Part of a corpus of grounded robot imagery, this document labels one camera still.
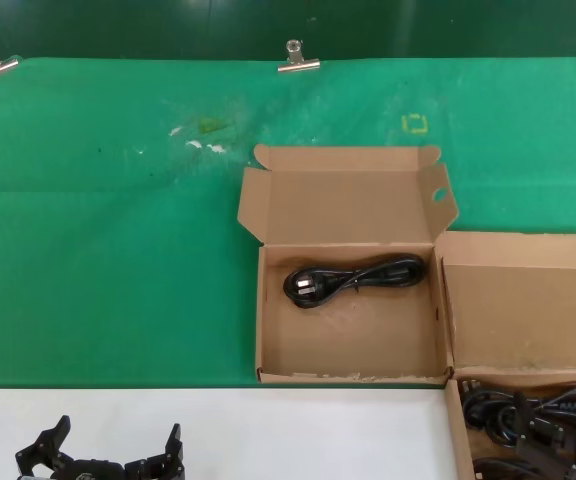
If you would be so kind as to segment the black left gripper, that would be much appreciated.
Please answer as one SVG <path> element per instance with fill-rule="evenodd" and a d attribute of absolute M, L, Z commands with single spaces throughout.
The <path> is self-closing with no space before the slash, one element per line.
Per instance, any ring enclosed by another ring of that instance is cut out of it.
<path fill-rule="evenodd" d="M 63 415 L 55 427 L 42 431 L 34 443 L 20 450 L 15 456 L 20 475 L 35 477 L 33 468 L 43 465 L 51 470 L 48 479 L 58 480 L 185 479 L 179 423 L 173 425 L 162 454 L 127 463 L 124 467 L 105 460 L 73 460 L 63 453 L 61 446 L 70 429 L 70 417 Z"/>

